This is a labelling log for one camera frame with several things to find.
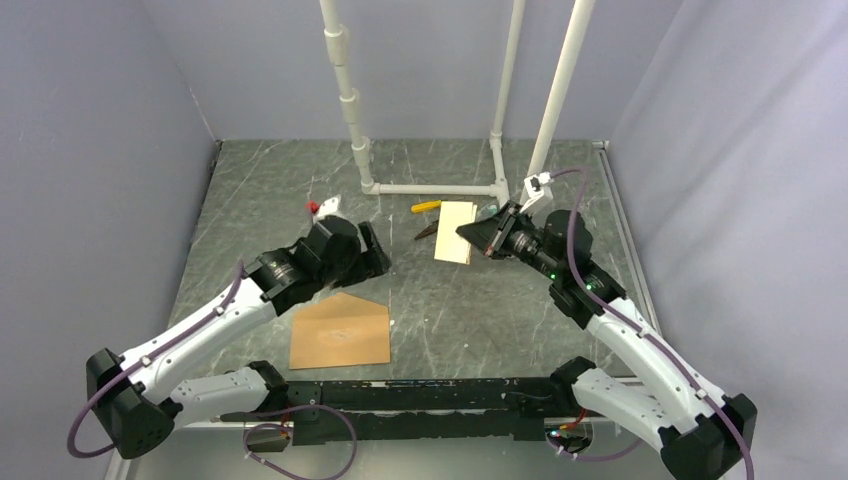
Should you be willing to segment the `tan paper letter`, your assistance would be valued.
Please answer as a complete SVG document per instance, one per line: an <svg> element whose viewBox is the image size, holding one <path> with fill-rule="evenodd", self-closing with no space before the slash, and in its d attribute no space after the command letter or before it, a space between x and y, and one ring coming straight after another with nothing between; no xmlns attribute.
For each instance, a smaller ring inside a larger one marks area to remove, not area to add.
<svg viewBox="0 0 848 480"><path fill-rule="evenodd" d="M441 204L435 260L461 265L470 263L471 244L457 233L457 229L473 223L476 213L477 206L470 201L445 201Z"/></svg>

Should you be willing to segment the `brown paper envelope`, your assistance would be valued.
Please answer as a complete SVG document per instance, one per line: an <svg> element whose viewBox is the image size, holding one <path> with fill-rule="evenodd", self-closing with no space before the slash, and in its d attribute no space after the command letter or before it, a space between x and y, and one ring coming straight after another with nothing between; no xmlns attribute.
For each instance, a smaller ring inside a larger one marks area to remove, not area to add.
<svg viewBox="0 0 848 480"><path fill-rule="evenodd" d="M386 305L338 293L293 315L291 370L387 364L390 360Z"/></svg>

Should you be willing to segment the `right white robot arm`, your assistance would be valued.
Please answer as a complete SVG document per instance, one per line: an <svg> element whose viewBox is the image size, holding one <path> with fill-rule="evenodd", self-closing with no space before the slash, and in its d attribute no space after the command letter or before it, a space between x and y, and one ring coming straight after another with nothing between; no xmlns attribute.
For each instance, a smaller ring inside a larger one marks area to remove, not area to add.
<svg viewBox="0 0 848 480"><path fill-rule="evenodd" d="M537 227L510 202L456 232L491 259L512 257L545 276L562 314L609 348L644 387L628 387L576 357L550 377L557 411L574 415L582 408L614 421L654 449L676 479L720 479L737 464L754 476L756 406L743 394L726 395L658 335L593 261L593 237L579 213L555 210Z"/></svg>

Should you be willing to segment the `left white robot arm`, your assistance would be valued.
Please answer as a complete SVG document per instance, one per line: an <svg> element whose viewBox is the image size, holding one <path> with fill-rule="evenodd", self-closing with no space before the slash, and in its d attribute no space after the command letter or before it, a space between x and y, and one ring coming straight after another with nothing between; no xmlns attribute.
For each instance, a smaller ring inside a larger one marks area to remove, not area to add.
<svg viewBox="0 0 848 480"><path fill-rule="evenodd" d="M326 288L357 285L391 267L370 222L329 215L292 245L239 263L230 286L159 336L116 354L102 349L86 362L92 412L124 459L147 454L173 431L231 413L279 417L289 386L267 361L191 379L204 359L252 329L307 303Z"/></svg>

